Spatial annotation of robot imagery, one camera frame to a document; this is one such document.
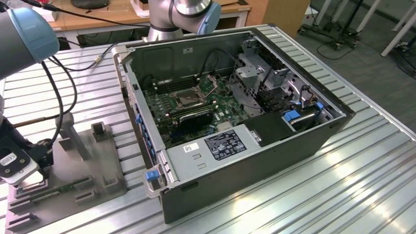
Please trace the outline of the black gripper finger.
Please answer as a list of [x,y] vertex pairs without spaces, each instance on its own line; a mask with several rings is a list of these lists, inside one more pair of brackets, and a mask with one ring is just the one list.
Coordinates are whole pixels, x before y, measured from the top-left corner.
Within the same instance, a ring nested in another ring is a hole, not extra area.
[[33,160],[40,166],[38,173],[42,175],[44,179],[48,179],[50,173],[46,167],[53,165],[52,146],[48,143],[36,144],[32,149],[32,152],[33,152]]

